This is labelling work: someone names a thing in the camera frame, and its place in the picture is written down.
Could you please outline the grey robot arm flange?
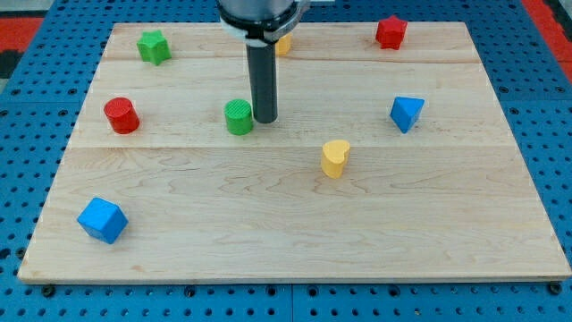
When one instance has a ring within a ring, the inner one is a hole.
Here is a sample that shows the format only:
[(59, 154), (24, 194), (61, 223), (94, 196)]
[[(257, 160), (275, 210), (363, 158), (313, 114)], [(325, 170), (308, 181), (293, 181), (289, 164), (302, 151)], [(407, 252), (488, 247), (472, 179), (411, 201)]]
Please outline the grey robot arm flange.
[(221, 25), (252, 47), (276, 43), (292, 32), (309, 8), (308, 0), (216, 0)]

